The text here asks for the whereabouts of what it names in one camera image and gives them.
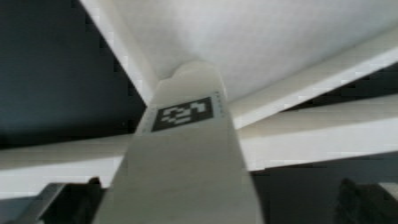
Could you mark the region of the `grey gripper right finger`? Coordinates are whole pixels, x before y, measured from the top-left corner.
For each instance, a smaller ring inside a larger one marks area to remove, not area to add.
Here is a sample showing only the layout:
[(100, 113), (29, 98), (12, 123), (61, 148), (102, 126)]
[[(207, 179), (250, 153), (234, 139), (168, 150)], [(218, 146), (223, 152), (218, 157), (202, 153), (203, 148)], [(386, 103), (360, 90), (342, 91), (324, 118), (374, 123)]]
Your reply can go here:
[(333, 224), (398, 224), (398, 183), (340, 181)]

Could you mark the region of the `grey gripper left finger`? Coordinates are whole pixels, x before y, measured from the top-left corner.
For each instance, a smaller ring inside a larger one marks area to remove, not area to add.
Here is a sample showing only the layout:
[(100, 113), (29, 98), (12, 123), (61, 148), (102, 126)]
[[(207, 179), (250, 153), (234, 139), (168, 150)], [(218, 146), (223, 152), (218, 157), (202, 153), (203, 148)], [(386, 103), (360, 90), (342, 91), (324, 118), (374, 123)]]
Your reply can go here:
[(84, 183), (49, 183), (15, 224), (92, 224), (104, 192), (97, 177)]

